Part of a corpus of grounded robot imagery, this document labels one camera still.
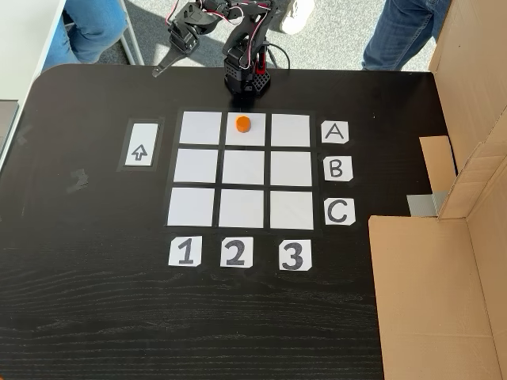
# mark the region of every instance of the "cardboard box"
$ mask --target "cardboard box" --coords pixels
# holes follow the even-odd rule
[[[505,16],[454,0],[444,23],[430,69],[459,175],[421,140],[438,217],[369,221],[386,380],[507,379]]]

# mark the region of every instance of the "shoe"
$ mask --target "shoe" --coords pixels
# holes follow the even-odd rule
[[[292,0],[280,24],[280,30],[287,34],[301,32],[314,8],[314,0]]]

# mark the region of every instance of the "person's leg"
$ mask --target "person's leg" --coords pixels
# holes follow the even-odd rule
[[[95,63],[127,28],[118,0],[67,0],[65,10],[75,26],[69,31],[72,50],[82,63]]]
[[[451,5],[451,0],[431,0],[430,3],[430,9],[433,11],[433,17],[435,20],[433,22],[432,34],[435,40],[438,40],[449,6]]]
[[[401,70],[431,38],[433,23],[433,13],[425,0],[386,0],[364,50],[363,68]]]
[[[42,67],[42,70],[47,70],[50,67],[61,65],[64,63],[79,63],[79,60],[74,55],[69,42],[69,36],[63,24],[61,17],[56,25],[55,35],[49,46],[48,55]]]

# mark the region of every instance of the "3x3 grid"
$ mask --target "3x3 grid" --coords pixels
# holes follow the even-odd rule
[[[238,115],[184,112],[167,225],[313,230],[310,117],[242,112],[241,133]]]

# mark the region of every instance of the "black table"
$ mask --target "black table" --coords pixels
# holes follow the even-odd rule
[[[223,69],[61,66],[36,80],[0,177],[0,374],[6,379],[383,378],[369,215],[431,193],[420,136],[446,135],[431,74],[273,70],[253,104]],[[276,231],[252,268],[167,265],[174,128],[185,108],[301,111],[347,120],[356,223],[320,223],[308,272],[278,268]],[[128,121],[163,118],[156,170],[118,170]],[[336,146],[315,150],[318,160]]]

